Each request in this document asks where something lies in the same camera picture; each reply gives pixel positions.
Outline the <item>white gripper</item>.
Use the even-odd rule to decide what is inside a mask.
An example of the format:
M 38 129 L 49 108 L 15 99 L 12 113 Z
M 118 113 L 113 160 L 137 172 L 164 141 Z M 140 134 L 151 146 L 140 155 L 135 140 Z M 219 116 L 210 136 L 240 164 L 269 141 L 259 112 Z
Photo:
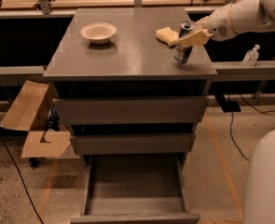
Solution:
M 178 44 L 188 48 L 205 45 L 210 39 L 222 42 L 234 38 L 237 34 L 232 27 L 230 11 L 231 5 L 226 5 L 199 19 L 196 21 L 198 30 L 179 38 Z

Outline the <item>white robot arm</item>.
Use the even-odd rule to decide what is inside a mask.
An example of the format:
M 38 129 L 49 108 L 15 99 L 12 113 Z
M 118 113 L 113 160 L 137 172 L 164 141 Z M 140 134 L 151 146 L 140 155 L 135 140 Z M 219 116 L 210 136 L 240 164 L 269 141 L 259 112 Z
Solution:
M 275 31 L 275 0 L 241 0 L 193 23 L 181 23 L 174 58 L 188 60 L 208 40 L 225 41 L 247 32 Z M 256 145 L 246 180 L 241 224 L 275 224 L 275 130 Z

